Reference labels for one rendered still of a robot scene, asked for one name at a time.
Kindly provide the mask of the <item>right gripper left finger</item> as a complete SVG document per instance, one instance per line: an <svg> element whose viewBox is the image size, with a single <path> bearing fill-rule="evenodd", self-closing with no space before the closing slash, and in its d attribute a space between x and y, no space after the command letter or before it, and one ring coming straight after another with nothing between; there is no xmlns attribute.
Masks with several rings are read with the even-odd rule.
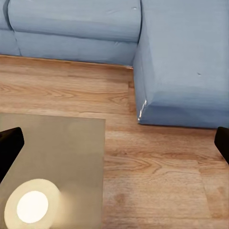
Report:
<svg viewBox="0 0 229 229"><path fill-rule="evenodd" d="M0 132L0 183L24 146L20 127Z"/></svg>

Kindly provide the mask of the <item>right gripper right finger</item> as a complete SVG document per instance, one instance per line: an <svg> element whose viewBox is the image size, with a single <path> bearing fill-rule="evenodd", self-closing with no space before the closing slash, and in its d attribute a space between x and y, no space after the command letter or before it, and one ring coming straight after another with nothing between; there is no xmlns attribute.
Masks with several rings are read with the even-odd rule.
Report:
<svg viewBox="0 0 229 229"><path fill-rule="evenodd" d="M218 127L214 143L229 164L229 128Z"/></svg>

